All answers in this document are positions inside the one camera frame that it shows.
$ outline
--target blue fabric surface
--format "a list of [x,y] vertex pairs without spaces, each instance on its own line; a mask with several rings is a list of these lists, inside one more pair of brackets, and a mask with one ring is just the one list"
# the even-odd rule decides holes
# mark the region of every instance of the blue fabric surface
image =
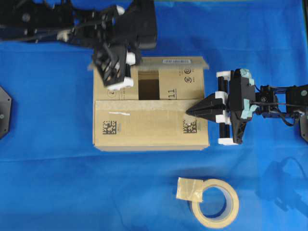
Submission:
[[[155,5],[158,45],[144,55],[204,56],[208,94],[217,71],[239,67],[258,86],[307,84],[301,0]],[[308,230],[308,144],[298,127],[255,116],[236,147],[219,146],[209,123],[211,146],[201,152],[100,152],[92,145],[91,54],[57,43],[0,44],[0,85],[13,98],[11,131],[0,141],[1,231],[206,230],[175,199],[178,177],[234,187],[240,210],[224,230]]]

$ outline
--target black mount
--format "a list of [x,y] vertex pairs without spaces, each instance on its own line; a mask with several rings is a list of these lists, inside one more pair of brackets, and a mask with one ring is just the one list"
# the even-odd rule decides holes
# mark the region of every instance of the black mount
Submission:
[[0,87],[0,139],[9,132],[11,97]]
[[[288,126],[299,122],[301,136],[308,142],[308,85],[286,88],[261,86],[256,93],[257,87],[249,70],[220,73],[223,76],[218,73],[218,92],[209,95],[186,113],[219,123],[222,144],[242,144],[246,124],[252,120],[253,113],[264,118],[281,118]],[[277,94],[285,94],[286,103],[279,103]],[[279,109],[280,104],[286,105],[286,112]],[[293,119],[294,123],[287,121],[288,118]]]
[[[94,49],[93,64],[105,86],[130,77],[129,66],[139,64],[141,50],[156,47],[153,0],[133,0],[126,9],[82,10],[71,0],[51,7],[46,1],[0,0],[0,40],[30,43],[60,41]],[[133,60],[128,62],[128,54]]]

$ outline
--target masking tape roll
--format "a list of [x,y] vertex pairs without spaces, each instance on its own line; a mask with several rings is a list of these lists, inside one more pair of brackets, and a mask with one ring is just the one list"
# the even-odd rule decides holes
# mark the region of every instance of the masking tape roll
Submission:
[[[202,193],[209,188],[221,190],[226,198],[226,208],[216,218],[207,218],[200,209]],[[198,221],[205,227],[213,229],[221,229],[230,225],[237,217],[240,205],[236,191],[228,183],[216,179],[203,181],[179,178],[177,198],[190,201],[192,212]]]

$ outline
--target cardboard box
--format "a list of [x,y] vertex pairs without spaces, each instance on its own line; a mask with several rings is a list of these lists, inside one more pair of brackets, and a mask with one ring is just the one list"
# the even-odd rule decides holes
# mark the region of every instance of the cardboard box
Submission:
[[94,146],[102,151],[208,147],[207,121],[185,114],[204,98],[203,68],[202,57],[144,58],[131,68],[134,87],[120,91],[104,88],[94,71]]

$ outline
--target tape roll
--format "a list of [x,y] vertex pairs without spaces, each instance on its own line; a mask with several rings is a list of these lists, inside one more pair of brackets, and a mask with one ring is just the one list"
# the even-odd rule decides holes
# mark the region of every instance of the tape roll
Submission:
[[190,201],[191,209],[198,221],[208,228],[221,229],[230,225],[239,212],[239,198],[236,191],[228,183],[222,180],[210,179],[202,183],[202,192],[209,188],[217,188],[222,191],[226,198],[226,208],[223,213],[216,218],[207,218],[200,209],[200,202]]

